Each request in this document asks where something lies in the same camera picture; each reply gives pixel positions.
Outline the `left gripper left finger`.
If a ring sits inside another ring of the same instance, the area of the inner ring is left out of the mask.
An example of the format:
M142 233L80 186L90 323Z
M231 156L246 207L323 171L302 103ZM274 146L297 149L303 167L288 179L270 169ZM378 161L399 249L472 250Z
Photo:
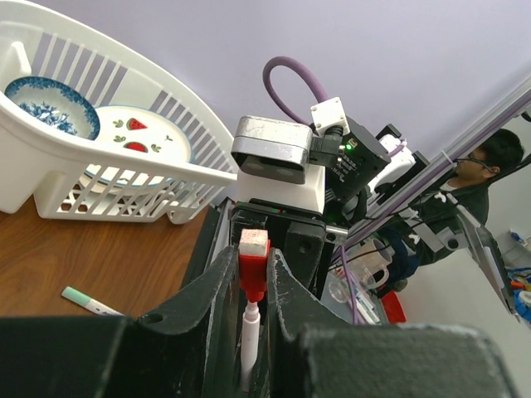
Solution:
M3 318L4 397L236 394L237 251L140 318Z

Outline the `white pen red tip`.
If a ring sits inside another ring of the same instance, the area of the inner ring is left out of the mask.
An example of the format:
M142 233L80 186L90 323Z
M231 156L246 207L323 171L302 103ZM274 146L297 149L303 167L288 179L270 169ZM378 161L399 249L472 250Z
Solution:
M258 303L248 301L242 315L241 325L241 390L250 390L251 375L258 356L261 315Z

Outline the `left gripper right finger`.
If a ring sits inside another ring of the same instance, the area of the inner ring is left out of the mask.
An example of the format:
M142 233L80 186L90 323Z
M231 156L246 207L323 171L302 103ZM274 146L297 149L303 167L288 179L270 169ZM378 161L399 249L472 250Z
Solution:
M498 348L462 325L351 325L273 249L268 270L273 397L515 397Z

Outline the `white pen green tip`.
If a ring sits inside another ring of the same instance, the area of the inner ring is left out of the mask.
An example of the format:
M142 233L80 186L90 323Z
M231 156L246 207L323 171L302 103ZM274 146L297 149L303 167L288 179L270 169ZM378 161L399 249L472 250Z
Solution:
M123 316L119 311L114 310L70 286L67 286L62 290L61 297L97 315Z

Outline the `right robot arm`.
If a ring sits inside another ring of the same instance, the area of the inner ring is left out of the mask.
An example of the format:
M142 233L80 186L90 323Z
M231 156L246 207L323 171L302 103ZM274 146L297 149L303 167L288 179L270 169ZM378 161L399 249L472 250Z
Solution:
M246 228L266 230L317 297L334 248L367 216L368 184L392 161L381 134L346 122L317 134L313 124L244 116L231 148L239 170L230 243Z

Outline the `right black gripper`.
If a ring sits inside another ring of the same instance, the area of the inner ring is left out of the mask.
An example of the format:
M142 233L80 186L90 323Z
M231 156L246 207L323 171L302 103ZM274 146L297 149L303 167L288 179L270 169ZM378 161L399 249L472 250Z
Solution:
M322 297L334 248L347 239L345 227L326 222L317 211L259 199L237 202L230 222L232 244L245 229L268 231L271 246L282 252L294 277Z

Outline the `red pen cap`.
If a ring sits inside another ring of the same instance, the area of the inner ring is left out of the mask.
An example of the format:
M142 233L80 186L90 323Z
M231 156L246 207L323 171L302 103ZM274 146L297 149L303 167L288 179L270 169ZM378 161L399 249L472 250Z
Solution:
M268 231L243 229L238 245L240 287L246 299L259 303L267 291L266 273L270 251Z

